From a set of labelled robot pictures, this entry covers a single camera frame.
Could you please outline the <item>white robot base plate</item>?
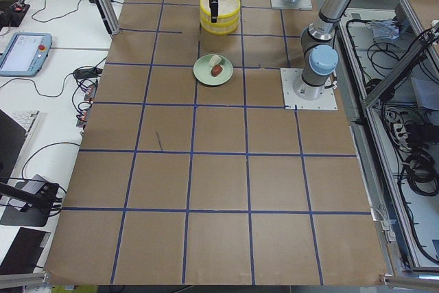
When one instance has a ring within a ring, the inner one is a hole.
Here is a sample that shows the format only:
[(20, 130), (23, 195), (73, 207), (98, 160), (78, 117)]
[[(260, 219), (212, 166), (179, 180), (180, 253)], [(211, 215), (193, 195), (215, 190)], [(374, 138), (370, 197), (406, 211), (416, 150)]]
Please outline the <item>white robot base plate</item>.
[(331, 77), (319, 87), (302, 80), (301, 68), (281, 68), (284, 108), (288, 110), (337, 110)]

